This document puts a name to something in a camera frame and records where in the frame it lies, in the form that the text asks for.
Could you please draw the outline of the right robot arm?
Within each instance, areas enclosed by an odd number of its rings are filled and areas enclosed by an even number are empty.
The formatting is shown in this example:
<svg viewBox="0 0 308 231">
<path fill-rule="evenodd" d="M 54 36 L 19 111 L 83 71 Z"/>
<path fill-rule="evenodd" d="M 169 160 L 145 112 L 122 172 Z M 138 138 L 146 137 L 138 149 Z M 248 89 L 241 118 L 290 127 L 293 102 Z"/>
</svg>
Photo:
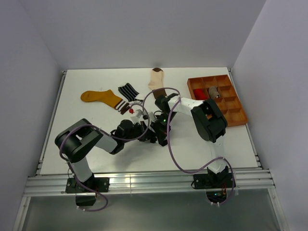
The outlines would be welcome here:
<svg viewBox="0 0 308 231">
<path fill-rule="evenodd" d="M 224 135 L 227 120 L 214 100 L 193 100 L 180 97 L 173 93 L 168 96 L 159 96 L 155 105 L 163 112 L 165 120 L 158 119 L 154 123 L 155 131 L 165 132 L 166 144 L 176 167 L 184 173 L 194 174 L 207 169 L 208 182 L 212 187 L 220 187 L 227 179 L 230 167 L 225 159 Z M 170 144 L 170 122 L 176 115 L 182 113 L 193 118 L 199 136 L 208 143 L 210 147 L 211 160 L 203 167 L 195 171 L 188 171 L 180 167 L 172 153 Z"/>
</svg>

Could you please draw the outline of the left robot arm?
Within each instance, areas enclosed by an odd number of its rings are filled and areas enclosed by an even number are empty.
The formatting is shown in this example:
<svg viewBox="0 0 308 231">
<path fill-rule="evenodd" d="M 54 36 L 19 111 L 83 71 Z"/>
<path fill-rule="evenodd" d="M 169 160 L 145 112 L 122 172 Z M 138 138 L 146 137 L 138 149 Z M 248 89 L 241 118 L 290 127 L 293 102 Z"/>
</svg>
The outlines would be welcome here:
<svg viewBox="0 0 308 231">
<path fill-rule="evenodd" d="M 108 180 L 96 179 L 91 171 L 86 155 L 93 147 L 98 147 L 109 154 L 117 154 L 123 150 L 125 143 L 139 140 L 148 141 L 155 137 L 145 122 L 133 123 L 122 120 L 111 134 L 101 131 L 86 119 L 81 119 L 55 138 L 60 157 L 68 162 L 77 180 L 69 183 L 67 189 L 76 192 L 107 192 Z"/>
</svg>

